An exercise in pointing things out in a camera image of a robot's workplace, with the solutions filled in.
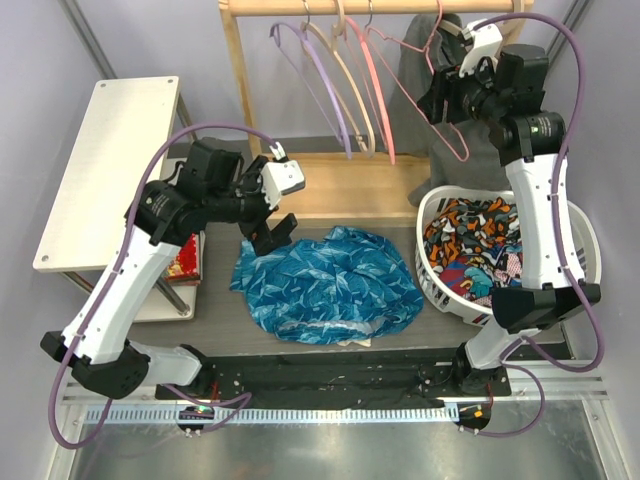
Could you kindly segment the pink wire hanger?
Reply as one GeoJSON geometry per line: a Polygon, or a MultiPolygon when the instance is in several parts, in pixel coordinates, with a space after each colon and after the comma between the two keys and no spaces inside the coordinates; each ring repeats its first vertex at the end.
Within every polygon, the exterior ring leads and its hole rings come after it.
{"type": "Polygon", "coordinates": [[[458,15],[439,9],[436,14],[414,16],[402,39],[375,26],[367,26],[365,36],[373,50],[378,49],[378,42],[391,43],[399,49],[395,67],[390,66],[383,55],[379,56],[380,63],[394,82],[386,108],[395,150],[402,154],[418,154],[441,147],[455,160],[466,162],[471,152],[460,129],[450,123],[429,123],[417,105],[432,85],[435,72],[453,65],[466,53],[457,36],[439,27],[442,19],[462,28],[458,15]]]}

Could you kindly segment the blue patterned shorts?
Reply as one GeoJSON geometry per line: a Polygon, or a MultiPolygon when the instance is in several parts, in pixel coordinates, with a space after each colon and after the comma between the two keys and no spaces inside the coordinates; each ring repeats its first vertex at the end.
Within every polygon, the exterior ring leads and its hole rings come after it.
{"type": "Polygon", "coordinates": [[[347,226],[264,256],[243,241],[230,288],[243,295],[262,330],[309,345],[397,334],[424,308],[423,294],[395,245],[347,226]]]}

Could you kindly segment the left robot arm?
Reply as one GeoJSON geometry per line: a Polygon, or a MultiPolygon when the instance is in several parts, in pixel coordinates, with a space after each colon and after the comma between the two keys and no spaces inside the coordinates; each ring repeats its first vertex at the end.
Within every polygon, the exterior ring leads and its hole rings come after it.
{"type": "Polygon", "coordinates": [[[239,152],[197,141],[172,176],[139,188],[121,247],[74,320],[45,333],[41,349],[85,389],[111,400],[148,385],[164,398],[209,395],[215,368],[206,355],[187,344],[143,345],[128,333],[157,281],[208,224],[238,225],[258,256],[290,244],[294,214],[275,227],[267,220],[283,196],[304,189],[306,179],[281,147],[272,153],[246,164],[239,152]]]}

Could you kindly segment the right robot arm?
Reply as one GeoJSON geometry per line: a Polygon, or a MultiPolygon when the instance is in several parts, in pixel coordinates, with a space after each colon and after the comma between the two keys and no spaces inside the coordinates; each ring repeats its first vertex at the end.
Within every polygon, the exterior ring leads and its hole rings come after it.
{"type": "Polygon", "coordinates": [[[439,70],[419,101],[429,121],[478,120],[489,128],[517,206],[523,247],[519,287],[492,294],[492,317],[461,345],[451,380],[472,395],[494,379],[508,352],[601,298],[576,255],[564,180],[569,126],[542,108],[548,58],[540,47],[512,44],[496,53],[472,47],[439,70]]]}

